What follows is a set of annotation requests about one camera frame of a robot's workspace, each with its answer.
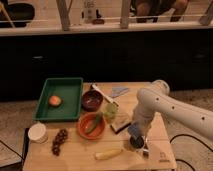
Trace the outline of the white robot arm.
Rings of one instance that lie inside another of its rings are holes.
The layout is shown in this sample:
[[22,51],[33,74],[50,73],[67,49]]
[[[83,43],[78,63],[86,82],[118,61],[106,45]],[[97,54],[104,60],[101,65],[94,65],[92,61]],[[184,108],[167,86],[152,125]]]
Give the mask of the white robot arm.
[[127,131],[130,146],[149,156],[148,132],[156,112],[179,121],[203,137],[213,141],[213,112],[178,101],[169,96],[170,87],[164,80],[155,80],[137,91],[137,105]]

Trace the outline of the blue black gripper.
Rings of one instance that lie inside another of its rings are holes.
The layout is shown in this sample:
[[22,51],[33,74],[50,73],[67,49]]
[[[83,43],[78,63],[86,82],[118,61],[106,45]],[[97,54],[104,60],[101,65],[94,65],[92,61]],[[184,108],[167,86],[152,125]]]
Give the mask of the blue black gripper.
[[[139,124],[137,122],[132,123],[128,129],[127,129],[129,135],[130,135],[130,144],[135,149],[141,149],[144,144],[144,138],[143,134],[140,130]],[[149,149],[144,148],[143,149],[143,157],[148,158],[149,157]]]

